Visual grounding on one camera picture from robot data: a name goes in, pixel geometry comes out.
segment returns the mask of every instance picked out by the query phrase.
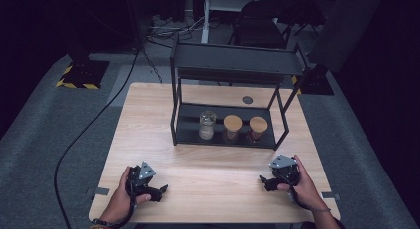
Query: jar lid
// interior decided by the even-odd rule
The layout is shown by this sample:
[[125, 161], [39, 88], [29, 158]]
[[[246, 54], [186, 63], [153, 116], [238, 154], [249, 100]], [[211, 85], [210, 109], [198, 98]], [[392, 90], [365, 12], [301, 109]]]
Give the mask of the jar lid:
[[205, 125], [213, 125], [216, 123], [216, 118], [216, 113], [207, 110], [200, 114], [200, 123]]
[[229, 131], [238, 131], [242, 127], [242, 120], [238, 116], [229, 115], [223, 121]]
[[268, 128], [268, 123], [262, 117], [253, 117], [250, 120], [250, 127], [256, 133], [263, 133]]

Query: person's left hand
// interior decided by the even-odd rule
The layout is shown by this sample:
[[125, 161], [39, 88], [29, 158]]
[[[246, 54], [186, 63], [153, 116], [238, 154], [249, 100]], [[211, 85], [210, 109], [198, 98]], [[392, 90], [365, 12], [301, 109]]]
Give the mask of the person's left hand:
[[[108, 223], [116, 223], [124, 219], [129, 213], [130, 209], [130, 197], [126, 192], [126, 181], [129, 175], [130, 167], [126, 167], [126, 170], [121, 175], [120, 183], [118, 188], [114, 191], [111, 196], [111, 200], [108, 206], [105, 208], [99, 220], [106, 221]], [[136, 197], [137, 205], [145, 203], [151, 199], [148, 194], [143, 194]]]

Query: handheld controller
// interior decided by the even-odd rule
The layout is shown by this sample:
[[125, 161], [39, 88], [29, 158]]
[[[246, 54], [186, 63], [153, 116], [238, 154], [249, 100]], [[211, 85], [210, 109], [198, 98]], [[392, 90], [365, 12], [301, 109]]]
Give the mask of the handheld controller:
[[126, 182], [126, 191], [130, 198], [149, 194], [151, 201], [160, 202], [169, 185], [165, 185], [161, 189], [149, 187], [148, 183], [155, 174], [156, 172], [146, 162], [142, 162], [140, 167], [130, 168]]
[[269, 166], [272, 168], [271, 173], [274, 175], [274, 178], [266, 179], [260, 175], [260, 180], [264, 183], [265, 189], [267, 191], [275, 191], [280, 183], [286, 183], [290, 185], [293, 202], [300, 207], [309, 210], [308, 206], [299, 201], [297, 192], [294, 190], [294, 186], [300, 182], [300, 174], [296, 160], [280, 155], [276, 157]]

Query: cord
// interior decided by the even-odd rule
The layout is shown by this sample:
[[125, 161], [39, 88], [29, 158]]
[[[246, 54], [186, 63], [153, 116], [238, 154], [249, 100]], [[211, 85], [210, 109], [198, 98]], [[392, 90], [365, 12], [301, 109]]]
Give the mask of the cord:
[[147, 38], [146, 41], [149, 42], [149, 43], [152, 43], [152, 44], [164, 46], [164, 47], [167, 47], [167, 48], [172, 48], [172, 46], [170, 46], [170, 45], [155, 42], [152, 38]]
[[92, 124], [102, 115], [102, 113], [109, 107], [109, 105], [111, 105], [111, 103], [117, 98], [117, 96], [121, 93], [121, 91], [123, 91], [124, 87], [127, 85], [127, 82], [130, 78], [130, 75], [133, 72], [134, 69], [134, 65], [136, 63], [137, 60], [137, 56], [139, 55], [139, 51], [136, 51], [135, 53], [135, 57], [130, 69], [130, 72], [126, 78], [126, 81], [124, 82], [123, 86], [120, 88], [120, 90], [117, 92], [117, 94], [115, 94], [115, 96], [111, 99], [111, 101], [109, 101], [109, 103], [107, 103], [102, 110], [93, 118], [92, 121], [90, 121], [90, 123], [81, 131], [81, 133], [68, 145], [68, 147], [65, 149], [64, 153], [61, 155], [60, 159], [58, 160], [58, 163], [56, 165], [55, 168], [55, 174], [54, 174], [54, 188], [55, 188], [55, 194], [56, 194], [56, 198], [58, 200], [58, 204], [59, 204], [59, 208], [61, 209], [61, 213], [62, 216], [64, 217], [65, 220], [65, 224], [67, 225], [68, 229], [71, 229], [71, 224], [70, 221], [68, 220], [68, 216], [67, 213], [65, 212], [64, 206], [62, 204], [62, 200], [61, 197], [59, 195], [59, 189], [58, 189], [58, 172], [59, 172], [59, 167], [61, 166], [62, 161], [64, 160], [65, 156], [67, 155], [68, 151], [71, 149], [71, 147], [80, 139], [80, 137], [90, 128], [90, 126], [92, 126]]
[[155, 65], [149, 60], [148, 55], [146, 54], [145, 45], [142, 45], [142, 52], [145, 56], [146, 61], [148, 62], [148, 65], [154, 70], [155, 75], [158, 77], [158, 80], [160, 83], [163, 83], [163, 79], [161, 78], [160, 74], [158, 74], [158, 70], [155, 68]]
[[[152, 38], [158, 38], [158, 39], [162, 39], [162, 40], [166, 40], [166, 39], [169, 39], [169, 38], [172, 38], [172, 36], [176, 33], [176, 32], [179, 32], [179, 34], [181, 35], [181, 36], [183, 36], [183, 35], [189, 35], [189, 38], [187, 38], [187, 39], [190, 39], [190, 38], [192, 38], [192, 32], [193, 31], [196, 31], [196, 30], [201, 30], [201, 29], [197, 29], [197, 28], [195, 28], [200, 22], [202, 22], [202, 20], [204, 19], [204, 17], [201, 17], [199, 20], [197, 20], [193, 25], [189, 25], [188, 24], [188, 22], [186, 21], [186, 23], [187, 23], [187, 27], [183, 27], [183, 28], [173, 28], [173, 27], [164, 27], [165, 25], [167, 25], [168, 23], [170, 23], [171, 21], [166, 21], [166, 23], [164, 23], [163, 25], [161, 25], [161, 26], [157, 26], [157, 27], [154, 27], [154, 26], [151, 26], [150, 28], [151, 29], [156, 29], [155, 31], [153, 31], [153, 32], [151, 32], [149, 35], [147, 35], [147, 38], [149, 38], [150, 40], [152, 39]], [[171, 30], [171, 31], [165, 31], [165, 32], [158, 32], [158, 30], [159, 29], [168, 29], [168, 30]]]

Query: jar with wooden lid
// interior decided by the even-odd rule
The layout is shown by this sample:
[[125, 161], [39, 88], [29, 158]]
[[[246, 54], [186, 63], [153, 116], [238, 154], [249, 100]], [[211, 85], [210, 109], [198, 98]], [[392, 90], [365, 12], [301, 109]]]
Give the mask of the jar with wooden lid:
[[258, 142], [263, 133], [268, 128], [268, 123], [262, 117], [253, 117], [250, 120], [250, 129], [248, 130], [248, 139], [254, 143]]
[[229, 115], [223, 120], [223, 124], [225, 125], [224, 138], [228, 141], [235, 141], [242, 127], [241, 118], [236, 115]]

